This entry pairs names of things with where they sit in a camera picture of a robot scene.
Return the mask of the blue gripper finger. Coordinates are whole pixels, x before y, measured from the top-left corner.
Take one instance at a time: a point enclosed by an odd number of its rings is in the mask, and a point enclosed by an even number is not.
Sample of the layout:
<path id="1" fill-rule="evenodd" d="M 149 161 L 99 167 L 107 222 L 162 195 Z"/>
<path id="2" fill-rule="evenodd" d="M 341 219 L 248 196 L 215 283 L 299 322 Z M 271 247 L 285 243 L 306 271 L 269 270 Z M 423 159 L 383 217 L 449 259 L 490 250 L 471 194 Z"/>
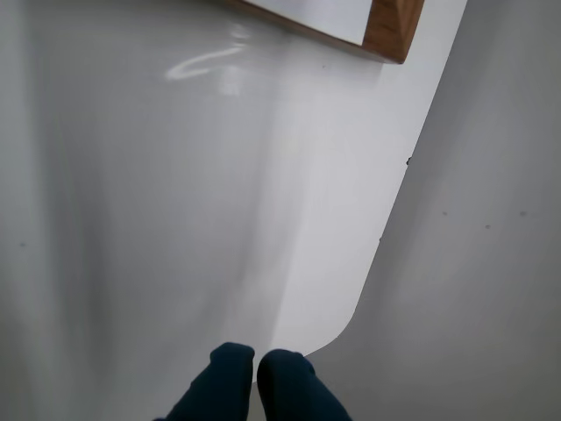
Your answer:
<path id="1" fill-rule="evenodd" d="M 268 420 L 349 420 L 351 417 L 300 353 L 268 352 L 257 372 L 259 397 Z"/>
<path id="2" fill-rule="evenodd" d="M 254 350 L 226 342 L 209 355 L 208 366 L 165 416 L 166 420 L 246 420 Z"/>

